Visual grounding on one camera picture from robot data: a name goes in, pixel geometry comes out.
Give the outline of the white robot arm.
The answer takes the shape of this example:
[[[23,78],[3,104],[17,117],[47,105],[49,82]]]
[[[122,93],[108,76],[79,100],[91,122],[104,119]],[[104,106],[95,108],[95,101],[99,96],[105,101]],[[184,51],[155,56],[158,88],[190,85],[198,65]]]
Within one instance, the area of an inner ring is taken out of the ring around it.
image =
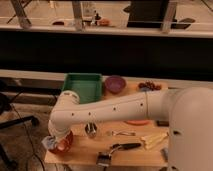
[[[213,89],[193,87],[138,92],[80,104],[76,93],[63,92],[48,128],[57,140],[74,124],[127,120],[169,122],[168,171],[213,171]]]

